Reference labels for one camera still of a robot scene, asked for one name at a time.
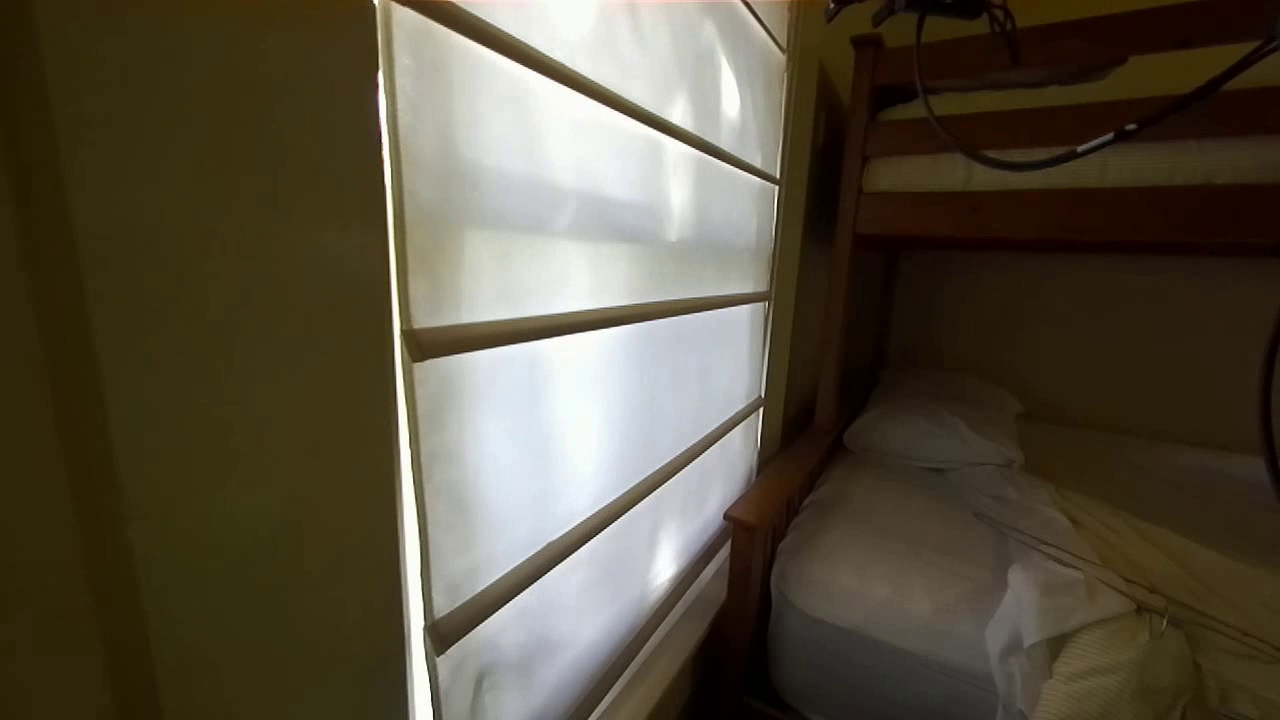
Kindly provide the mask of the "white roman window blind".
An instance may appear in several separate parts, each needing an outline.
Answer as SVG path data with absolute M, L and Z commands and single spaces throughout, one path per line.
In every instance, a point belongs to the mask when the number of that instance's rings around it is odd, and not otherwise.
M 583 720 L 753 474 L 789 66 L 753 0 L 384 0 L 434 720 Z

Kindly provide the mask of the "white pillow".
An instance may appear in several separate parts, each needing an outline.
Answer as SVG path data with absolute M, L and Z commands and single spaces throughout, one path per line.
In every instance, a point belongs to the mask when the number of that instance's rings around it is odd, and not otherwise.
M 1023 405 L 989 378 L 883 373 L 864 411 L 844 429 L 844 442 L 909 467 L 1021 467 L 1021 411 Z

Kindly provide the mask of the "white fitted mattress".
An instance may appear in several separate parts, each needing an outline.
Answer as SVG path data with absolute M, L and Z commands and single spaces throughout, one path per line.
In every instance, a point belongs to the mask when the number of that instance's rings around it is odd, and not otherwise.
M 1264 463 L 1239 453 L 1031 422 L 1030 463 L 1053 489 L 1261 553 L 1280 570 Z M 835 458 L 773 568 L 770 663 L 809 720 L 1000 720 L 984 628 L 1006 553 L 973 512 L 981 473 Z

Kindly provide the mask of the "crumpled cream bed sheet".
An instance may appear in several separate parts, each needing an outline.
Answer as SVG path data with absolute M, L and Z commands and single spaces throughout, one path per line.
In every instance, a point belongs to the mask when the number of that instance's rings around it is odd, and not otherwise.
M 1000 720 L 1280 720 L 1280 570 L 1021 473 L 989 473 Z

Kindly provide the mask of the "wooden bunk bed frame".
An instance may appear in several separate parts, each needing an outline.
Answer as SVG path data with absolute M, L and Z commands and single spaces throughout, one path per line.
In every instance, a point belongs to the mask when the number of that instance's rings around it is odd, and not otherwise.
M 766 622 L 773 611 L 770 570 L 777 549 L 812 492 L 816 474 L 853 419 L 844 351 L 853 281 L 860 251 L 959 248 L 959 251 L 1177 251 L 1177 254 L 1276 254 L 1280 235 L 1269 199 L 1280 182 L 1141 182 L 1141 188 L 1013 188 L 1013 192 L 869 192 L 877 154 L 951 146 L 981 163 L 989 146 L 1040 146 L 1066 138 L 1072 124 L 1099 127 L 1068 160 L 1105 142 L 1276 135 L 1276 92 L 1245 86 L 1219 97 L 1276 46 L 1280 0 L 1182 0 L 1087 18 L 1031 22 L 1013 57 L 1023 72 L 1099 72 L 1134 57 L 1245 45 L 1238 62 L 1187 97 L 1087 100 L 1056 107 L 973 112 L 956 124 L 939 114 L 889 120 L 894 105 L 929 100 L 932 86 L 981 92 L 1013 86 L 994 39 L 917 39 L 889 46 L 857 36 L 853 112 L 844 127 L 841 204 L 834 233 L 828 304 L 822 337 L 822 378 L 809 429 L 777 447 L 748 492 L 725 512 L 728 598 L 711 622 L 709 680 L 720 720 L 789 720 L 766 680 Z

